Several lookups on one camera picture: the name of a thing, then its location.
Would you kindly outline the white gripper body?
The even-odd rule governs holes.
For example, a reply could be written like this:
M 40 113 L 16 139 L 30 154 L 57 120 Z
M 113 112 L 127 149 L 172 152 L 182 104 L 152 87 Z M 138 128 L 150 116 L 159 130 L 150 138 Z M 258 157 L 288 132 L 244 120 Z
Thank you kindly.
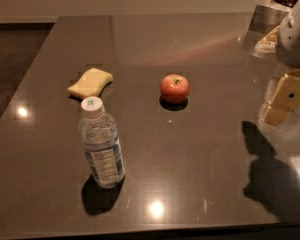
M 285 65 L 300 68 L 300 0 L 280 23 L 276 54 Z

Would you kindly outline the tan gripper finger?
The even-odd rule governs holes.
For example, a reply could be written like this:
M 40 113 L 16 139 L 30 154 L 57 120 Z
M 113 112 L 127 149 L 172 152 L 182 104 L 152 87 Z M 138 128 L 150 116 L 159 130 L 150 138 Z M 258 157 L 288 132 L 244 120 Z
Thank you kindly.
M 273 77 L 267 86 L 260 120 L 279 126 L 300 106 L 300 69 Z

